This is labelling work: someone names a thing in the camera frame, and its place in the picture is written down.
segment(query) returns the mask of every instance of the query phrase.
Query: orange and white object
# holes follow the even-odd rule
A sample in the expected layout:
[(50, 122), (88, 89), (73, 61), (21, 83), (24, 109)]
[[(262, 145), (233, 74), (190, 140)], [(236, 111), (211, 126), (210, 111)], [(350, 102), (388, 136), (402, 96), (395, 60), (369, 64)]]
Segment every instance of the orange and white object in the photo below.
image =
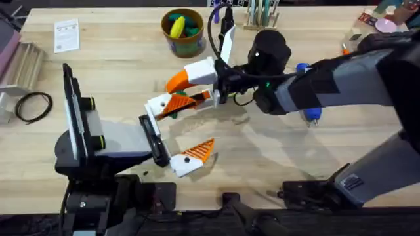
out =
[(212, 138), (202, 144), (173, 156), (169, 161), (171, 168), (175, 171), (175, 174), (177, 174), (179, 178), (201, 168), (208, 160), (214, 144), (215, 139)]
[(211, 89), (203, 90), (201, 93), (190, 97), (166, 93), (149, 99), (145, 106), (148, 115), (160, 121), (172, 113), (178, 113), (185, 109), (203, 109), (213, 106), (215, 105), (214, 99), (214, 93)]
[(204, 60), (184, 66), (184, 69), (166, 84), (166, 91), (172, 94), (196, 85), (211, 85), (216, 81), (215, 63), (209, 56)]

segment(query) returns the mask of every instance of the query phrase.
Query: wooden table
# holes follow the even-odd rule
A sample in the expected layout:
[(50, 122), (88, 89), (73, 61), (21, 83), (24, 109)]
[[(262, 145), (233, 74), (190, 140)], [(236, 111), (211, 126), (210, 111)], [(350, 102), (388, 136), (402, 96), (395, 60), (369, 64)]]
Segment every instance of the wooden table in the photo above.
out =
[[(299, 62), (333, 58), (339, 41), (363, 7), (281, 7), (280, 32), (292, 49), (287, 71)], [(54, 171), (54, 145), (66, 130), (62, 63), (73, 67), (82, 94), (94, 96), (102, 119), (136, 124), (147, 99), (164, 92), (165, 82), (183, 65), (212, 56), (209, 47), (192, 59), (172, 55), (159, 28), (169, 8), (33, 9), (22, 30), (47, 52), (37, 90), (51, 94), (52, 112), (25, 125), (18, 119), (0, 127), (0, 214), (58, 212), (67, 180)], [(207, 21), (210, 10), (197, 8)], [(245, 9), (235, 9), (237, 24)], [(79, 19), (81, 50), (53, 53), (53, 24)], [(214, 34), (219, 26), (214, 27)], [(237, 29), (231, 64), (246, 62), (255, 31)], [(192, 94), (200, 88), (192, 88)], [(33, 101), (25, 115), (45, 103)], [(255, 104), (232, 102), (219, 109), (185, 111), (176, 120), (159, 122), (171, 151), (190, 148), (215, 137), (214, 156), (205, 168), (178, 179), (169, 167), (148, 161), (126, 172), (145, 181), (176, 182), (177, 209), (214, 209), (225, 191), (241, 193), (245, 203), (282, 208), (271, 197), (285, 180), (325, 179), (400, 129), (392, 108), (346, 106), (324, 110), (320, 126), (308, 129), (298, 113), (264, 115)], [(370, 202), (368, 206), (419, 205), (420, 186), (411, 186)]]

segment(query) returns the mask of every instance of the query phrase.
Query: pink object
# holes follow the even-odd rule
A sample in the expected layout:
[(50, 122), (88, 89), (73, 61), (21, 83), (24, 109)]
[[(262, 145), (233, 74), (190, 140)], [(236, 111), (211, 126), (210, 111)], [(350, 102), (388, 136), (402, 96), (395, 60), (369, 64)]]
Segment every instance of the pink object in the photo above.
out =
[(392, 20), (379, 19), (375, 23), (375, 27), (381, 33), (394, 33), (396, 32), (396, 24)]

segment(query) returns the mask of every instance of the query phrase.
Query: paper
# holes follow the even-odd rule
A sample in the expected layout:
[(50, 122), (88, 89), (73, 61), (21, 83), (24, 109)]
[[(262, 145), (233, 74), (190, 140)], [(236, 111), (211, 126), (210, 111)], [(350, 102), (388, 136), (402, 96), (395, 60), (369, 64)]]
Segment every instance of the paper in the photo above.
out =
[(54, 53), (80, 49), (79, 20), (67, 20), (54, 24)]

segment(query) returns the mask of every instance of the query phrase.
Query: cup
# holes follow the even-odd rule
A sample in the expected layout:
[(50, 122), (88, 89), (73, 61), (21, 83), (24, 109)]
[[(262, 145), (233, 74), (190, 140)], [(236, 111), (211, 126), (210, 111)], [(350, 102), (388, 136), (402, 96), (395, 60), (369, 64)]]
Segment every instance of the cup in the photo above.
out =
[[(182, 14), (189, 16), (199, 28), (199, 32), (191, 37), (174, 38), (170, 36), (172, 23), (169, 21), (169, 16), (172, 14)], [(203, 18), (198, 12), (191, 9), (174, 9), (166, 13), (161, 21), (161, 28), (163, 34), (168, 41), (171, 51), (180, 58), (191, 58), (199, 55), (204, 50), (203, 41)]]

